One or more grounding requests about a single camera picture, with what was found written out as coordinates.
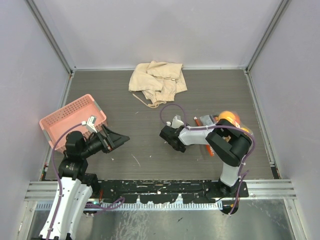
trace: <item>small white debris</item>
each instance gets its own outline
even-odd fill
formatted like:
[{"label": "small white debris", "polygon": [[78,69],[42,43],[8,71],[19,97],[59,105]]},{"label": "small white debris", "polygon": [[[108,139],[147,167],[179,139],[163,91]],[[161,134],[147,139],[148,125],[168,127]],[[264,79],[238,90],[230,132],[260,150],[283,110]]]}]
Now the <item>small white debris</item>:
[{"label": "small white debris", "polygon": [[136,162],[139,164],[139,167],[141,168],[141,165],[140,165],[140,163],[138,162],[138,159],[136,159],[136,157],[133,155],[133,154],[131,154],[132,155],[132,157],[136,160]]}]

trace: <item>white connector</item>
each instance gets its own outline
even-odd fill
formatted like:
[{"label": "white connector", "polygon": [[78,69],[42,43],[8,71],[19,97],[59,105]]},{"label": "white connector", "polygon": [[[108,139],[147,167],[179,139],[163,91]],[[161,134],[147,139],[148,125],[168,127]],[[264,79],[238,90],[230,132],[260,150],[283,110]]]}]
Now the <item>white connector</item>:
[{"label": "white connector", "polygon": [[184,125],[184,122],[181,120],[181,117],[179,115],[176,115],[172,120],[171,127],[173,129],[178,129],[183,125]]},{"label": "white connector", "polygon": [[88,129],[90,133],[97,133],[98,131],[95,128],[96,120],[97,120],[97,117],[92,115],[91,117],[88,118],[88,121],[82,121],[81,125],[85,126],[86,129]]}]

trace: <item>pink plastic basket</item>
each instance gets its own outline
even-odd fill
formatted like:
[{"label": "pink plastic basket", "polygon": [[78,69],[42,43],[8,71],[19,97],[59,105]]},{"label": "pink plastic basket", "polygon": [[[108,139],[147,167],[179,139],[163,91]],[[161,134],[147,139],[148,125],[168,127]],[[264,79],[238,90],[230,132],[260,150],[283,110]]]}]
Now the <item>pink plastic basket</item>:
[{"label": "pink plastic basket", "polygon": [[[102,124],[107,125],[107,117],[104,112],[94,98],[90,94],[86,94],[54,113],[42,118],[39,121],[39,124],[51,148],[53,148],[58,138],[60,138],[65,131],[82,121],[87,121],[91,116],[96,117],[94,126],[97,131],[102,130]],[[85,126],[76,127],[73,131],[82,132],[83,136],[86,138],[91,134]],[[56,146],[56,150],[63,153],[64,150],[66,150],[65,144],[66,138],[63,137]]]}]

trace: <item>drawstring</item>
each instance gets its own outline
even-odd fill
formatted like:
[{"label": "drawstring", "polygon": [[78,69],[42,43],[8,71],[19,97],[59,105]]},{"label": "drawstring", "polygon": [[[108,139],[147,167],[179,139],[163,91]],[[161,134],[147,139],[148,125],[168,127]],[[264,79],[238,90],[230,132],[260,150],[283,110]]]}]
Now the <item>drawstring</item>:
[{"label": "drawstring", "polygon": [[159,107],[159,103],[153,103],[153,104],[146,104],[144,101],[142,101],[138,96],[136,96],[135,94],[132,93],[132,95],[138,99],[140,102],[142,102],[144,105],[146,105],[147,107],[151,108],[151,109],[156,109],[157,107]]}]

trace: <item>metal rail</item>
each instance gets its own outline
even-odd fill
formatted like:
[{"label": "metal rail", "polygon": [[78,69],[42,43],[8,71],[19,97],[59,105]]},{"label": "metal rail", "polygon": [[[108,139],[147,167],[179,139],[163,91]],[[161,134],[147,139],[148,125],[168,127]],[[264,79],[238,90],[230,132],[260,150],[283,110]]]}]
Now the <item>metal rail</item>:
[{"label": "metal rail", "polygon": [[[246,180],[249,197],[243,200],[296,199],[294,187],[289,179]],[[53,201],[57,191],[56,181],[32,181],[25,201]]]},{"label": "metal rail", "polygon": [[253,65],[255,64],[257,58],[259,57],[261,51],[263,50],[264,46],[266,45],[268,39],[270,38],[271,34],[273,33],[274,29],[277,26],[277,23],[279,22],[281,16],[284,14],[285,10],[287,9],[289,3],[291,2],[291,0],[281,0],[277,10],[275,11],[271,22],[269,23],[262,39],[260,40],[258,46],[256,47],[254,54],[251,58],[251,60],[249,61],[248,67],[246,68],[246,70],[248,71],[248,73],[251,71]]}]

